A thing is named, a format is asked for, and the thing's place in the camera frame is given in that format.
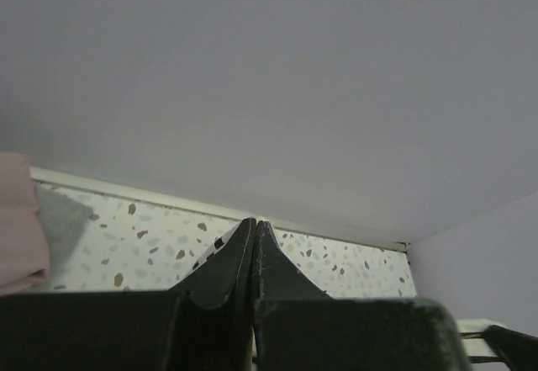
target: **pink cloth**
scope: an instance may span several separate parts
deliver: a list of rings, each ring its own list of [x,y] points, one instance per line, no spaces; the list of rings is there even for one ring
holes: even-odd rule
[[[0,153],[0,295],[49,277],[49,247],[38,210],[28,158]]]

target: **white trim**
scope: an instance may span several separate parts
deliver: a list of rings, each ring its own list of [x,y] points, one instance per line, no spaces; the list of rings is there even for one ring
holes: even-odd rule
[[[177,209],[186,209],[189,211],[205,213],[232,220],[243,220],[247,217],[256,217],[258,220],[267,220],[272,223],[274,228],[284,231],[300,232],[312,236],[321,236],[323,238],[337,241],[345,241],[365,246],[379,247],[382,249],[388,249],[396,252],[406,252],[406,246],[403,243],[366,238],[362,236],[357,236],[357,234],[354,234],[352,232],[326,230],[320,229],[318,227],[298,224],[292,221],[279,220],[277,218],[271,217],[262,217],[260,215],[256,215],[255,213],[249,213],[238,209],[227,209],[218,205],[205,204],[198,201],[169,196],[166,194],[148,192],[146,190],[140,190],[138,188],[129,188],[114,183],[101,182],[99,180],[93,180],[88,178],[80,178],[78,176],[68,175],[66,173],[56,171],[50,171],[48,169],[42,169],[39,167],[31,167],[31,174],[32,178],[35,180],[39,180],[46,183],[58,184],[61,186],[66,186],[68,188],[78,188],[80,190],[104,193],[112,196],[121,197],[124,199],[145,201],[148,203],[165,205]]]

